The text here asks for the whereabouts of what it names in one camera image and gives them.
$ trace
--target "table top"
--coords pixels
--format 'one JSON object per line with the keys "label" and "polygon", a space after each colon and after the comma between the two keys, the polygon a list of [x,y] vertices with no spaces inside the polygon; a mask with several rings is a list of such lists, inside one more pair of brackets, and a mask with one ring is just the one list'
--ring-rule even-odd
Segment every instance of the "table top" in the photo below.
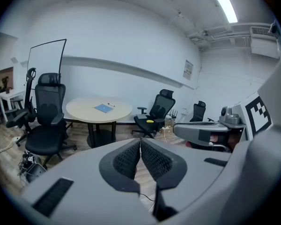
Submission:
{"label": "table top", "polygon": [[[104,104],[113,108],[112,111],[104,113],[95,107]],[[73,119],[89,123],[107,123],[117,121],[132,112],[132,106],[121,102],[114,97],[78,97],[66,105],[67,112]]]}
{"label": "table top", "polygon": [[11,90],[9,90],[9,93],[1,92],[0,97],[1,98],[13,98],[13,97],[19,96],[20,94],[22,94],[24,92],[25,92],[25,89],[19,89],[19,90],[11,89]]}

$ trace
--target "fluorescent light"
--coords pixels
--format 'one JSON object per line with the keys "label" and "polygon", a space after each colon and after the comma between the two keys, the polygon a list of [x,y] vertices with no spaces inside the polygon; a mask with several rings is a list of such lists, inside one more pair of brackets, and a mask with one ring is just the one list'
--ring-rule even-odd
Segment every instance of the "fluorescent light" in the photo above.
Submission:
{"label": "fluorescent light", "polygon": [[230,0],[218,0],[222,9],[224,10],[224,13],[228,19],[229,23],[236,23],[237,17],[235,15],[234,9],[232,7],[232,4]]}

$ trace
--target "round table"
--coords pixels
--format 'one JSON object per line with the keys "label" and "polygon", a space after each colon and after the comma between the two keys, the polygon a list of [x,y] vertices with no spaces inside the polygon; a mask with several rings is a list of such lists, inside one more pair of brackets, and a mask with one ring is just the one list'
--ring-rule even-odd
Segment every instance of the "round table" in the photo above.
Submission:
{"label": "round table", "polygon": [[[101,104],[113,110],[104,113],[95,108]],[[116,121],[129,115],[132,107],[114,97],[78,97],[66,105],[66,110],[74,119],[88,124],[88,145],[95,148],[116,141]],[[111,131],[100,129],[99,124],[109,122],[111,122]]]}

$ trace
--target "whiteboard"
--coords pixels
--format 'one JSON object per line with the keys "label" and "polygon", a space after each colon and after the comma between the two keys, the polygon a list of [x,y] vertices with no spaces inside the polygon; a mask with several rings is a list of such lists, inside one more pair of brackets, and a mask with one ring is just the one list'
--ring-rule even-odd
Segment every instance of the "whiteboard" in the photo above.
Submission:
{"label": "whiteboard", "polygon": [[41,74],[59,74],[61,58],[66,41],[66,39],[52,41],[30,49],[27,70],[36,68],[36,77],[32,82],[31,89],[35,88]]}

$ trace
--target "ceiling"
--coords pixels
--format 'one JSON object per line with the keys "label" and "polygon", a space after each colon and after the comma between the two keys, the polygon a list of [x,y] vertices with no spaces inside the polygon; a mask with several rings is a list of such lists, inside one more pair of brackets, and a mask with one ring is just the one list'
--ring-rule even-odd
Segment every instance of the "ceiling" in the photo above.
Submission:
{"label": "ceiling", "polygon": [[[59,2],[72,0],[17,0],[26,8],[32,10]],[[270,24],[274,16],[262,0],[230,0],[237,15],[238,24],[243,26],[230,26],[228,20],[217,0],[120,0],[135,4],[160,15],[166,23],[179,28],[185,36],[192,39],[204,39],[211,33],[233,33],[246,31],[247,23]]]}

